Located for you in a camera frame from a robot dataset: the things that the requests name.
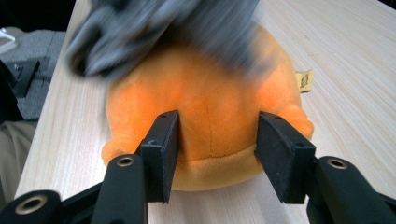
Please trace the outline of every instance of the light wood surface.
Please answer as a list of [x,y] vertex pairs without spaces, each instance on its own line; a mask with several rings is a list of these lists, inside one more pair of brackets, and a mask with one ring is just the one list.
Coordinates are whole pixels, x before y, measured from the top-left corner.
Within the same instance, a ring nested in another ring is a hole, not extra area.
[[[77,0],[65,43],[87,2]],[[396,198],[396,11],[376,0],[266,0],[256,20],[296,70],[314,71],[313,89],[302,97],[316,127],[317,156],[354,163],[377,191]],[[106,87],[72,76],[62,52],[17,196],[54,189],[66,199],[101,182],[106,171]],[[225,189],[174,191],[168,205],[148,209],[150,223],[308,222],[305,205],[280,204],[266,175]]]

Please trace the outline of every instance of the orange fabric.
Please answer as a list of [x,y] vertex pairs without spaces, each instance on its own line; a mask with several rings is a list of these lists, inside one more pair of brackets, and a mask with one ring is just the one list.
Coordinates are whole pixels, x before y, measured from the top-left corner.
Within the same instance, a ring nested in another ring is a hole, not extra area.
[[262,28],[253,46],[259,66],[247,76],[193,47],[174,43],[152,51],[109,89],[112,139],[103,149],[105,164],[134,153],[155,118],[170,110],[180,117],[173,189],[215,189],[260,174],[253,154],[259,111],[278,114],[311,138],[313,125],[301,109],[288,55]]

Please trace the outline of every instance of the yellow tag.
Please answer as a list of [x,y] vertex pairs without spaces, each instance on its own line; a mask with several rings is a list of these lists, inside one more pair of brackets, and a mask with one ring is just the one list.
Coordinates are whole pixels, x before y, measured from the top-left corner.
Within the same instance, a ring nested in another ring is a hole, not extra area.
[[300,92],[311,91],[312,86],[312,69],[305,72],[296,72],[297,84]]

